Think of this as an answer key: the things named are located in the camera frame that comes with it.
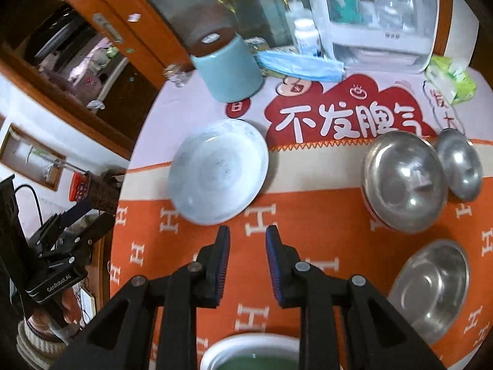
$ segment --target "white bowl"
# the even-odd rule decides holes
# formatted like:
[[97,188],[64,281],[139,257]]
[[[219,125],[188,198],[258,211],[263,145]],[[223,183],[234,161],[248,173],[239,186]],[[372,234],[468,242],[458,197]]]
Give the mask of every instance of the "white bowl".
[[269,165],[260,132],[226,119],[188,137],[173,158],[169,196],[184,218],[214,225],[242,212],[257,196]]

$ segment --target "white medicine bottle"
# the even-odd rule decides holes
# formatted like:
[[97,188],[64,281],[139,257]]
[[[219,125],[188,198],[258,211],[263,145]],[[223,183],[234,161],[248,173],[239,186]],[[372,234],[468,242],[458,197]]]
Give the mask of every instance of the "white medicine bottle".
[[322,55],[320,35],[313,20],[308,18],[296,19],[294,26],[294,37],[299,53],[304,56],[320,57]]
[[303,7],[303,3],[301,1],[296,1],[296,0],[291,1],[288,3],[288,6],[289,6],[289,10],[286,11],[285,13],[287,26],[289,28],[289,34],[291,35],[293,44],[296,48],[298,48],[296,43],[296,38],[294,37],[294,31],[295,31],[294,21],[300,18],[312,19],[313,15],[308,8]]

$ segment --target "white wall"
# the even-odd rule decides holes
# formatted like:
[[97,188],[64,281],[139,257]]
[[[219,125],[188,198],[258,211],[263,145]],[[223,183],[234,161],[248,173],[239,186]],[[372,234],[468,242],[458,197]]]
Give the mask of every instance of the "white wall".
[[470,63],[478,38],[478,29],[479,21],[469,5],[464,0],[453,0],[452,22],[445,57],[465,59]]
[[[128,167],[129,162],[96,143],[81,132],[60,120],[40,106],[0,74],[0,114],[6,117],[0,128],[0,144],[11,124],[16,125],[38,141],[65,155],[67,161],[82,169],[99,174],[107,169]],[[0,163],[0,180],[13,171]],[[14,186],[28,183],[36,190],[40,200],[43,219],[61,212],[74,203],[68,200],[73,172],[64,169],[58,190],[52,191],[22,175],[15,174]],[[18,192],[19,218],[26,236],[39,227],[38,212],[31,192],[24,188]]]

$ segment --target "orange tablecloth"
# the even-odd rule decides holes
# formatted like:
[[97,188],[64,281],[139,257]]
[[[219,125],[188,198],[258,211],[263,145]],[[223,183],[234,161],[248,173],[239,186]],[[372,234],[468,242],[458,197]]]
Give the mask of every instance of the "orange tablecloth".
[[435,239],[458,241],[470,262],[469,294],[457,321],[432,348],[447,367],[462,369],[493,323],[488,282],[493,179],[485,178],[477,201],[448,203],[437,224],[417,235],[374,222],[358,186],[368,144],[390,129],[424,137],[445,127],[460,129],[476,143],[485,177],[492,176],[493,131],[486,124],[493,120],[493,93],[479,74],[473,76],[477,96],[457,108],[446,105],[421,75],[357,74],[339,85],[271,78],[256,96],[230,105],[213,101],[196,73],[184,88],[167,84],[144,125],[123,185],[112,294],[136,274],[152,279],[173,272],[213,242],[217,226],[193,225],[174,210],[167,195],[169,166],[187,134],[217,119],[240,117],[266,135],[270,169],[261,194],[225,223],[232,243],[224,298],[216,310],[199,309],[199,355],[237,332],[299,336],[299,311],[280,309],[270,283],[265,228],[277,224],[283,242],[302,259],[337,277],[365,275],[384,295],[417,250]]

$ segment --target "orange zigzag trim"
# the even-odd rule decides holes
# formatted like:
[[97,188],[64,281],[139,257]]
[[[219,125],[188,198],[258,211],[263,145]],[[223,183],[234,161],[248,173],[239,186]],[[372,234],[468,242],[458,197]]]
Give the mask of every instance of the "orange zigzag trim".
[[[426,139],[428,142],[433,142],[436,137],[435,136],[424,136],[423,139]],[[294,150],[303,150],[303,149],[316,149],[318,147],[329,147],[329,146],[362,146],[363,144],[369,145],[375,139],[341,139],[340,141],[322,141],[322,142],[308,142],[308,143],[295,143],[295,144],[286,144],[284,146],[274,146],[270,147],[270,151],[292,151]],[[493,141],[485,141],[483,139],[471,139],[471,142],[474,144],[485,144],[487,146],[493,146]],[[127,174],[131,173],[139,173],[142,171],[153,170],[155,168],[168,167],[171,165],[171,161],[167,161],[166,163],[154,164],[151,166],[142,166],[139,168],[132,168],[127,170]]]
[[286,151],[286,150],[303,150],[303,149],[316,149],[317,147],[329,147],[329,146],[353,146],[370,144],[374,139],[341,139],[340,141],[322,141],[322,142],[307,142],[307,143],[294,143],[285,144],[284,146],[271,147],[270,151]]
[[[436,140],[436,136],[423,136],[423,139],[432,143]],[[359,139],[341,139],[340,141],[322,141],[322,142],[307,142],[307,143],[294,143],[285,144],[283,146],[274,146],[269,148],[270,151],[292,151],[303,150],[303,149],[316,149],[318,147],[329,147],[329,146],[362,146],[363,144],[371,144],[374,138],[359,138]],[[493,141],[484,141],[482,139],[471,139],[474,144],[485,144],[487,146],[493,146]]]

